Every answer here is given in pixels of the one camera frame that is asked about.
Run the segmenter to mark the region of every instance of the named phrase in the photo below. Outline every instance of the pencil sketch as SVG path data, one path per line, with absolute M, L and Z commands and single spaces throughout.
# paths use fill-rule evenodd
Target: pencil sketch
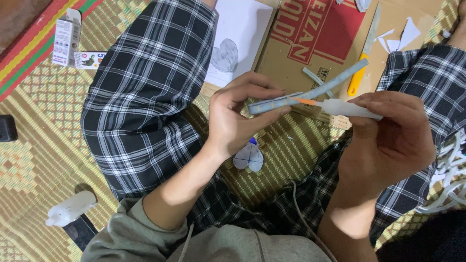
M 225 38 L 220 48 L 214 47 L 210 63 L 223 73 L 233 73 L 238 67 L 238 47 L 233 40 Z

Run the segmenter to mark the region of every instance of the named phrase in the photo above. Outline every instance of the floor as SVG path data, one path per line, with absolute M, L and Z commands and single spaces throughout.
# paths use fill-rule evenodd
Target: floor
M 51 0 L 0 0 L 0 54 Z

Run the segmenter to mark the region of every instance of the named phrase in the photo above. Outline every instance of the yellow stripe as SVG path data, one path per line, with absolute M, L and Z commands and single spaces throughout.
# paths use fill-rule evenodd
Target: yellow stripe
M 8 64 L 3 70 L 0 71 L 0 79 L 4 79 L 13 69 L 39 45 L 39 42 L 52 30 L 57 19 L 66 13 L 66 9 L 72 7 L 78 0 L 69 0 L 60 11 L 53 16 L 46 26 L 34 37 L 34 39 L 27 44 L 25 48 Z

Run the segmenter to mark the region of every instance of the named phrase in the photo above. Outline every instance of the black and white plaid fabric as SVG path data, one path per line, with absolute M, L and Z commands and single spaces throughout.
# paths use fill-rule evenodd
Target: black and white plaid fabric
M 112 192 L 142 197 L 169 179 L 201 148 L 194 128 L 179 116 L 206 76 L 216 15 L 198 0 L 157 0 L 110 48 L 89 89 L 82 132 Z M 392 53 L 378 90 L 421 97 L 435 144 L 466 124 L 466 53 L 446 45 Z M 297 186 L 296 199 L 317 229 L 338 182 L 348 139 L 330 146 Z M 377 201 L 371 240 L 403 213 L 424 202 L 435 165 L 390 186 Z M 217 172 L 188 215 L 199 232 L 233 224 L 268 234 L 310 236 L 288 186 L 259 212 L 245 209 Z

